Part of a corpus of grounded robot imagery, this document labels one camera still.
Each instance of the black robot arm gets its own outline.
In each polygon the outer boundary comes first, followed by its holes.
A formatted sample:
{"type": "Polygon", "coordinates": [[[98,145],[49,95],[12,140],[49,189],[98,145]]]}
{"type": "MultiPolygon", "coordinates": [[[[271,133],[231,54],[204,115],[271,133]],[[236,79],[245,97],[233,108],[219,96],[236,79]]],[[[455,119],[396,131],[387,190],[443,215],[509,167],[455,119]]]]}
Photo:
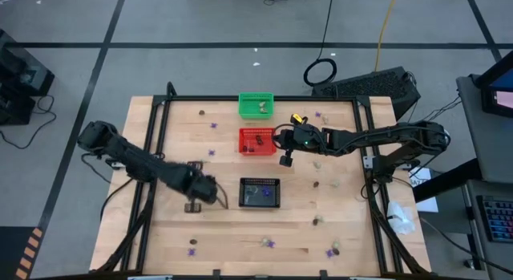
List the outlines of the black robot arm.
{"type": "Polygon", "coordinates": [[[440,124],[419,121],[417,123],[400,123],[391,127],[376,128],[364,132],[349,132],[332,128],[318,128],[308,124],[308,118],[298,115],[291,117],[291,124],[282,124],[275,128],[288,126],[293,129],[282,129],[279,135],[273,136],[275,145],[284,149],[285,155],[280,164],[292,166],[292,151],[312,152],[326,156],[344,156],[357,148],[365,148],[382,144],[402,144],[400,148],[388,156],[371,156],[364,159],[365,168],[371,169],[374,178],[390,182],[394,170],[401,165],[414,168],[415,160],[420,155],[437,156],[447,149],[450,138],[440,124]]]}
{"type": "Polygon", "coordinates": [[[216,201],[214,177],[204,176],[200,170],[188,164],[165,162],[145,152],[129,143],[112,124],[90,122],[80,134],[78,145],[97,156],[107,155],[124,164],[128,176],[137,181],[152,182],[158,178],[188,198],[197,198],[208,204],[216,201]]]}

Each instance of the red basket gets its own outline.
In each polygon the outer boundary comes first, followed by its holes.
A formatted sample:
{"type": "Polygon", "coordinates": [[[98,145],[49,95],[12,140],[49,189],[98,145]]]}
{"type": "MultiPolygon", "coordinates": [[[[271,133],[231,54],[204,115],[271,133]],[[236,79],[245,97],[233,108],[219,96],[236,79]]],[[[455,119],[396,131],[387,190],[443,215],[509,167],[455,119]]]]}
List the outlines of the red basket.
{"type": "Polygon", "coordinates": [[[275,153],[273,128],[239,129],[239,152],[245,156],[270,156],[275,153]],[[262,139],[262,144],[258,144],[257,136],[262,139]]]}

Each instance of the purple flower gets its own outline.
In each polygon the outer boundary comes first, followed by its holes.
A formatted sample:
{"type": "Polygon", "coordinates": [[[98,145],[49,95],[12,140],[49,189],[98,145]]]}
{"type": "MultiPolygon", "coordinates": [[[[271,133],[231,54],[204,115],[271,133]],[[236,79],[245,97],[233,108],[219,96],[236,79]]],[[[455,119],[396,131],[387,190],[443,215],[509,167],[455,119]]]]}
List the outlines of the purple flower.
{"type": "Polygon", "coordinates": [[[271,190],[269,187],[262,188],[262,193],[264,194],[264,197],[269,197],[271,195],[271,190]]]}

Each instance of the wooden tabletop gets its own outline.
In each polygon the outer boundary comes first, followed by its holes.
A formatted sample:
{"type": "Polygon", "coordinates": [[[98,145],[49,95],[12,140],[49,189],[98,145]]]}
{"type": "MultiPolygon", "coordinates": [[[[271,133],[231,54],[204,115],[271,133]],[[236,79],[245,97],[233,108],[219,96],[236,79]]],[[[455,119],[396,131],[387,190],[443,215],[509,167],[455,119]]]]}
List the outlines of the wooden tabletop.
{"type": "MultiPolygon", "coordinates": [[[[293,167],[278,164],[283,151],[272,156],[242,156],[238,150],[239,128],[273,128],[288,123],[293,113],[308,116],[318,128],[330,127],[355,132],[351,103],[342,102],[275,102],[270,120],[242,120],[236,101],[173,101],[168,119],[164,154],[166,160],[206,160],[204,171],[216,177],[228,194],[229,210],[215,203],[203,204],[203,212],[184,213],[184,196],[157,184],[156,199],[148,238],[145,274],[210,275],[220,269],[223,275],[319,275],[378,276],[378,260],[370,224],[370,211],[360,196],[364,184],[360,152],[328,157],[307,152],[293,153],[293,167]],[[321,112],[329,124],[315,116],[321,112]],[[210,128],[217,123],[217,128],[210,128]],[[214,156],[208,150],[215,150],[214,156]],[[317,169],[313,162],[318,161],[317,169]],[[281,179],[279,209],[241,209],[238,206],[241,177],[281,179]],[[331,185],[334,181],[338,187],[331,185]],[[313,225],[321,216],[324,221],[313,225]],[[262,247],[266,237],[276,242],[275,248],[262,247]],[[191,239],[197,240],[191,245],[191,239]],[[340,242],[340,255],[326,256],[334,241],[340,242]],[[188,249],[196,255],[188,256],[188,249]]],[[[376,128],[395,124],[390,98],[371,98],[376,128]]],[[[151,97],[133,97],[123,136],[143,147],[151,97]]],[[[364,127],[365,112],[360,109],[364,127]]],[[[159,118],[152,142],[156,146],[159,118]]],[[[392,152],[397,144],[381,146],[382,154],[392,152]]],[[[406,172],[395,176],[409,181],[406,172]]],[[[124,171],[114,172],[110,192],[127,180],[124,171]]],[[[91,268],[98,268],[111,255],[127,232],[128,218],[135,185],[129,185],[108,204],[100,225],[91,268]]],[[[400,182],[388,184],[390,199],[412,210],[415,231],[399,235],[400,239],[426,268],[430,269],[426,246],[415,208],[412,189],[400,182]]],[[[390,244],[383,234],[388,269],[393,270],[390,244]]],[[[134,241],[131,267],[135,267],[134,241]]]]}

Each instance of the orange stripe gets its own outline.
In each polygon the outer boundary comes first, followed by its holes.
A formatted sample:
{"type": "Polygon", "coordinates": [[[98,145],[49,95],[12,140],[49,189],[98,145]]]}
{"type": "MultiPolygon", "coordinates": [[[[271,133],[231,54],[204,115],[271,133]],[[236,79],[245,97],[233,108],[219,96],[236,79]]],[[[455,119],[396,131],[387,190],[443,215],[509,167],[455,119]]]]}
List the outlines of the orange stripe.
{"type": "Polygon", "coordinates": [[[35,256],[35,252],[29,247],[25,248],[25,254],[30,258],[33,258],[35,256]]]}
{"type": "Polygon", "coordinates": [[[29,237],[29,244],[31,244],[32,246],[34,246],[35,248],[38,248],[39,246],[39,242],[38,240],[32,238],[32,237],[29,237]]]}
{"type": "Polygon", "coordinates": [[[16,270],[16,276],[20,277],[21,279],[26,279],[26,272],[21,270],[21,269],[18,269],[16,270]]]}
{"type": "Polygon", "coordinates": [[[38,228],[35,228],[34,231],[32,231],[32,233],[38,237],[42,236],[42,231],[38,228]]]}
{"type": "Polygon", "coordinates": [[[19,264],[27,269],[30,269],[30,267],[32,266],[32,263],[30,263],[30,261],[26,260],[25,258],[22,258],[19,264]]]}

